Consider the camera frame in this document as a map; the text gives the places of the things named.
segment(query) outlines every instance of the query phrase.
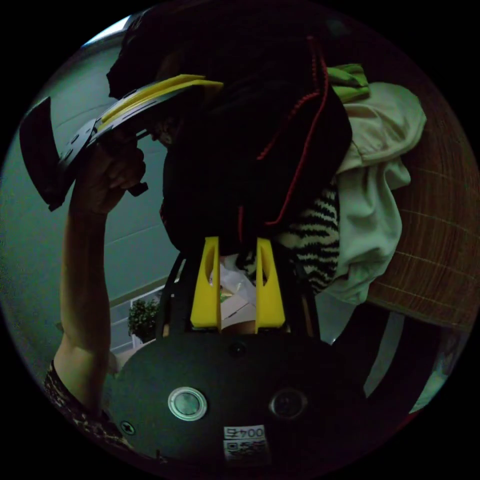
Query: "qr code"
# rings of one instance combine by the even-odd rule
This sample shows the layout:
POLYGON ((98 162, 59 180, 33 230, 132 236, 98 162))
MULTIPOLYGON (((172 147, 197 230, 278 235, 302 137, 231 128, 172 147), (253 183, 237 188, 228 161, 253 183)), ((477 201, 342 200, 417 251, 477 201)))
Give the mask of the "qr code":
POLYGON ((239 464, 265 464, 269 460, 267 441, 264 438, 223 442, 227 462, 239 464))

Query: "leopard print sleeve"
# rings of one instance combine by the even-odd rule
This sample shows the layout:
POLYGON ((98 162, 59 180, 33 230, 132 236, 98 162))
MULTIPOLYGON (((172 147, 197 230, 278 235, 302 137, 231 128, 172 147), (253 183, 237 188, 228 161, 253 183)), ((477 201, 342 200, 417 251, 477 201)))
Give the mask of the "leopard print sleeve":
POLYGON ((117 426, 102 412, 97 416, 90 413, 65 387, 60 380, 53 361, 48 369, 44 388, 52 405, 82 434, 96 444, 116 447, 125 452, 132 448, 117 426))

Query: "person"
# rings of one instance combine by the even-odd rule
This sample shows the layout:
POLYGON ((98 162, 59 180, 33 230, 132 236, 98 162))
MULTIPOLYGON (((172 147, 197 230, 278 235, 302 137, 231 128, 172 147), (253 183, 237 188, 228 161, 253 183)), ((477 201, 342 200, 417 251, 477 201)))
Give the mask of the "person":
MULTIPOLYGON (((258 17, 255 28, 259 29, 266 38, 270 38, 272 26, 270 25, 268 28, 265 26, 265 23, 261 21, 260 13, 269 18, 271 10, 266 8, 271 3, 269 1, 264 0, 265 8, 260 10, 257 9, 256 2, 253 1, 249 2, 250 6, 248 8, 246 3, 235 4, 236 6, 245 5, 243 7, 244 15, 248 16, 255 11, 255 15, 252 16, 252 18, 258 17)), ((294 6, 296 8, 297 5, 286 0, 284 3, 288 4, 287 6, 290 9, 288 12, 294 6)), ((242 33, 244 27, 242 22, 238 21, 236 26, 238 29, 237 36, 230 35, 229 42, 219 43, 216 36, 225 34, 225 29, 220 28, 224 24, 224 17, 220 16, 220 7, 224 5, 223 2, 213 0, 205 2, 177 1, 169 2, 169 4, 178 4, 179 7, 176 9, 174 6, 159 6, 153 10, 151 15, 150 13, 144 14, 131 25, 128 34, 125 36, 119 58, 107 74, 112 98, 121 98, 132 89, 186 71, 206 73, 208 78, 211 77, 214 80, 219 78, 227 86, 234 85, 236 78, 242 74, 241 71, 235 71, 231 73, 231 77, 227 75, 232 65, 241 66, 242 62, 232 63, 231 59, 236 56, 231 55, 230 50, 224 51, 220 48, 220 45, 225 49, 227 49, 227 46, 231 49, 242 45, 243 48, 246 48, 249 44, 239 42, 238 38, 243 38, 240 35, 253 35, 251 33, 251 31, 253 32, 252 28, 242 33), (210 14, 206 7, 201 10, 203 5, 208 6, 210 3, 215 4, 214 14, 210 14), (163 48, 163 42, 153 41, 149 39, 147 34, 143 34, 142 25, 148 26, 151 22, 153 26, 158 26, 165 22, 170 16, 163 10, 168 8, 173 9, 173 17, 171 22, 166 22, 165 27, 170 25, 173 36, 175 34, 177 34, 177 37, 186 35, 189 30, 181 28, 183 25, 181 22, 183 16, 185 17, 184 21, 188 22, 187 13, 190 12, 190 7, 198 7, 199 13, 211 16, 210 35, 200 35, 200 32, 196 30, 190 34, 192 38, 205 40, 205 45, 202 44, 201 46, 204 53, 202 58, 207 62, 208 68, 213 69, 211 71, 204 71, 205 65, 196 64, 199 57, 194 54, 193 50, 185 47, 182 38, 177 38, 177 42, 172 40, 171 44, 165 47, 165 51, 152 52, 145 44, 147 42, 149 45, 155 45, 156 48, 159 46, 163 48), (210 61, 211 52, 217 50, 219 50, 216 54, 217 61, 210 61), (155 61, 152 61, 152 58, 148 56, 150 54, 155 55, 155 61), (137 59, 139 62, 135 68, 131 65, 132 59, 137 59)), ((231 22, 234 24, 237 17, 233 9, 230 11, 230 15, 231 22)), ((268 48, 265 48, 265 55, 270 51, 276 51, 276 42, 283 41, 284 30, 282 25, 281 21, 276 23, 278 31, 275 38, 277 40, 273 35, 271 40, 265 40, 268 45, 270 45, 269 42, 272 42, 268 48)), ((296 24, 296 27, 299 30, 297 33, 299 38, 303 38, 308 28, 300 21, 296 24)), ((163 30, 163 28, 150 26, 151 32, 163 30)), ((199 42, 191 41, 190 43, 191 46, 195 46, 199 42)), ((258 49, 253 48, 251 52, 243 51, 242 54, 246 56, 245 58, 248 58, 250 53, 253 55, 257 51, 258 49)), ((260 73, 264 69, 265 62, 257 54, 253 55, 252 58, 253 63, 248 67, 251 71, 255 70, 256 75, 251 79, 248 78, 252 82, 250 88, 257 92, 256 96, 252 97, 253 103, 258 107, 259 112, 263 111, 260 107, 264 104, 268 104, 270 109, 275 106, 280 111, 283 106, 279 105, 277 101, 271 102, 266 98, 264 90, 259 87, 259 85, 263 85, 260 73)), ((295 68, 284 66, 283 55, 280 55, 280 59, 279 62, 268 64, 270 66, 277 65, 279 68, 278 75, 274 75, 275 79, 287 77, 295 71, 295 68)), ((272 85, 276 87, 277 83, 277 80, 275 80, 272 85)), ((288 99, 285 99, 284 103, 285 105, 289 104, 288 99)), ((272 111, 268 114, 275 118, 277 112, 272 111)), ((160 140, 168 148, 175 142, 178 130, 181 127, 181 119, 168 119, 151 134, 154 140, 160 140)), ((254 133, 258 129, 254 123, 250 127, 249 139, 253 141, 254 133)), ((229 131, 235 132, 236 129, 230 128, 229 131)), ((113 158, 101 145, 97 145, 90 161, 82 167, 75 180, 63 238, 60 280, 60 317, 63 335, 44 381, 45 392, 51 403, 71 424, 76 426, 94 443, 106 448, 114 455, 119 454, 123 459, 128 458, 129 462, 134 465, 143 467, 148 464, 148 469, 151 468, 150 465, 152 464, 154 465, 154 471, 155 466, 159 463, 180 467, 183 462, 161 456, 155 459, 145 458, 135 452, 116 425, 109 419, 108 414, 102 409, 103 389, 109 371, 111 342, 110 306, 104 270, 106 224, 109 213, 121 201, 125 191, 137 185, 144 176, 146 166, 143 153, 138 149, 135 142, 127 142, 124 144, 123 151, 113 158)), ((250 322, 238 326, 237 330, 235 328, 230 329, 230 332, 252 333, 253 327, 254 322, 250 322)))
MULTIPOLYGON (((60 278, 63 335, 45 381, 50 402, 84 435, 113 453, 129 454, 132 463, 145 459, 134 452, 102 410, 111 346, 110 305, 104 269, 105 231, 109 213, 127 189, 146 172, 144 155, 134 142, 114 158, 97 145, 75 181, 68 207, 60 278)), ((252 333, 253 324, 236 333, 252 333)))

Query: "potted plant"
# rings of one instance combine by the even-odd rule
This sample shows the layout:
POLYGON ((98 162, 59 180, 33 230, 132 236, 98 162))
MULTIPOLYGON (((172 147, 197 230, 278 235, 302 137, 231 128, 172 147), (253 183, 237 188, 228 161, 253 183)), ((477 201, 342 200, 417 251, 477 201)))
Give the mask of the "potted plant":
POLYGON ((128 314, 128 334, 136 335, 144 344, 155 338, 155 319, 160 303, 154 299, 148 303, 137 300, 128 314))

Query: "yellow plastic part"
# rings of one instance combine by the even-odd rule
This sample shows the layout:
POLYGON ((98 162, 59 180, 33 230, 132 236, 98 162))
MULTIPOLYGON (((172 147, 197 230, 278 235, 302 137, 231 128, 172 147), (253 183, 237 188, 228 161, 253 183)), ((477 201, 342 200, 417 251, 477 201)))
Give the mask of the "yellow plastic part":
POLYGON ((190 321, 196 329, 217 327, 218 332, 222 330, 222 315, 220 313, 220 251, 219 238, 217 236, 210 236, 205 239, 190 321), (212 285, 210 285, 211 272, 213 272, 212 285))
POLYGON ((224 86, 218 81, 205 80, 202 75, 177 75, 164 81, 159 81, 148 87, 142 88, 132 93, 127 98, 119 100, 111 108, 103 113, 101 117, 101 125, 98 127, 100 132, 106 128, 111 122, 123 115, 126 110, 131 110, 139 105, 149 102, 161 95, 166 95, 176 90, 185 89, 193 85, 202 85, 205 89, 205 100, 208 100, 218 93, 224 86))
POLYGON ((285 311, 280 292, 270 240, 258 238, 256 243, 256 319, 255 333, 260 328, 280 328, 285 323, 285 311))

